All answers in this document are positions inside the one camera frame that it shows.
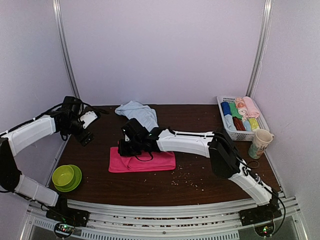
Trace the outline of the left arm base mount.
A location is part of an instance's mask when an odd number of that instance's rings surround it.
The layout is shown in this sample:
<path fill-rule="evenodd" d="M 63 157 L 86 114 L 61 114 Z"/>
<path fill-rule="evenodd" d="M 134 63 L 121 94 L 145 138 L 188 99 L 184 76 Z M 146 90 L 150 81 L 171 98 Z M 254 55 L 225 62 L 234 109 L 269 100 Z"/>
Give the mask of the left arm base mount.
<path fill-rule="evenodd" d="M 58 209 L 49 206 L 45 216 L 48 219 L 58 222 L 66 223 L 74 227 L 86 227 L 90 213 L 86 210 L 66 207 L 65 209 Z"/>

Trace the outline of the magenta pink towel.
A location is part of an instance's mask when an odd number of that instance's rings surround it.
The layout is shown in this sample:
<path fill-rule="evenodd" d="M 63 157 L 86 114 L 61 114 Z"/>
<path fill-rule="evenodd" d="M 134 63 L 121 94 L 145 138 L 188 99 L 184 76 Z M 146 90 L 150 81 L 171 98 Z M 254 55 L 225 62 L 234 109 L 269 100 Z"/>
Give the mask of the magenta pink towel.
<path fill-rule="evenodd" d="M 111 173 L 138 173 L 170 171 L 176 168 L 176 157 L 171 152 L 143 152 L 138 157 L 121 156 L 118 147 L 111 147 L 109 153 L 109 168 Z"/>

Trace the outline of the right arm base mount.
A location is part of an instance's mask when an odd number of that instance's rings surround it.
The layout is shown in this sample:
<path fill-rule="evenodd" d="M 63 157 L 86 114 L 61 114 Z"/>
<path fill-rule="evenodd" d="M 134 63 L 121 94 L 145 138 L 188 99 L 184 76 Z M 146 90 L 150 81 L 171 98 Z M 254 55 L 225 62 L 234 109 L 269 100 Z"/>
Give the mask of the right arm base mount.
<path fill-rule="evenodd" d="M 257 207 L 250 209 L 244 209 L 239 211 L 238 214 L 242 226 L 255 225 L 271 221 L 274 218 L 279 218 L 282 216 L 279 205 L 273 205 L 271 203 L 266 205 L 258 205 Z"/>

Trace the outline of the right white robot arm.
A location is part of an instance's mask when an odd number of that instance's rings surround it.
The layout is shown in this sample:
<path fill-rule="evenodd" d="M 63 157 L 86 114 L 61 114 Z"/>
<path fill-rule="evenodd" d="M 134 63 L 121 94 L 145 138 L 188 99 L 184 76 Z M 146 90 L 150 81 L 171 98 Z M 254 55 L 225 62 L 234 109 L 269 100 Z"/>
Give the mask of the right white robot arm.
<path fill-rule="evenodd" d="M 145 127 L 140 130 L 123 127 L 122 132 L 124 138 L 118 141 L 118 153 L 123 157 L 138 157 L 142 153 L 152 156 L 160 152 L 203 156 L 210 160 L 217 177 L 234 182 L 255 201 L 259 220 L 268 220 L 279 206 L 278 194 L 240 157 L 225 131 L 183 132 L 160 127 L 147 131 Z"/>

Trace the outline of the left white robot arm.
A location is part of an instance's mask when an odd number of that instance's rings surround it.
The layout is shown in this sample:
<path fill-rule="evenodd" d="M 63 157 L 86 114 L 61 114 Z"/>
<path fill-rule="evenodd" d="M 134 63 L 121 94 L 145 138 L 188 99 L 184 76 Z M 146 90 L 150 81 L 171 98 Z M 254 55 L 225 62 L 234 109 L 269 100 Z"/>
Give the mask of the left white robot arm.
<path fill-rule="evenodd" d="M 0 137 L 0 187 L 6 193 L 20 194 L 52 208 L 61 222 L 72 218 L 72 211 L 59 202 L 59 194 L 44 186 L 45 176 L 53 166 L 53 156 L 62 142 L 55 133 L 73 135 L 85 146 L 93 135 L 90 124 L 98 119 L 94 111 L 82 116 L 63 113 L 44 115 L 30 123 L 4 132 Z"/>

